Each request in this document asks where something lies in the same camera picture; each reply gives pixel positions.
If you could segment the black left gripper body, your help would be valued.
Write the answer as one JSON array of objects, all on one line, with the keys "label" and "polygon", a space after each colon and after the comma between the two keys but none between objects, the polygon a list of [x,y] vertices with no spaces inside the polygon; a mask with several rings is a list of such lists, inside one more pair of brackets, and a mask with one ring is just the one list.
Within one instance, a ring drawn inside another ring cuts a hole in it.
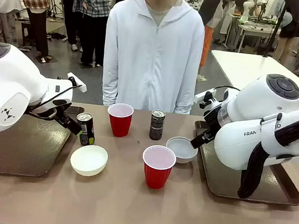
[{"label": "black left gripper body", "polygon": [[53,116],[53,119],[58,122],[62,127],[67,128],[70,124],[70,117],[65,113],[65,110],[67,109],[67,106],[57,106],[55,107],[55,115]]}]

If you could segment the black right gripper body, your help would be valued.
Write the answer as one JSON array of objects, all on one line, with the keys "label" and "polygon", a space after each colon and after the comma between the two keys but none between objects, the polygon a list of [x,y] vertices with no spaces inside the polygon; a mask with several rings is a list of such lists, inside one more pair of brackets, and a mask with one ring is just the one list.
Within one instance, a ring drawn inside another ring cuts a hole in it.
[{"label": "black right gripper body", "polygon": [[218,120],[218,113],[220,108],[215,107],[212,110],[205,111],[204,112],[204,120],[208,126],[207,134],[210,135],[210,137],[215,137],[216,133],[219,131],[220,124]]}]

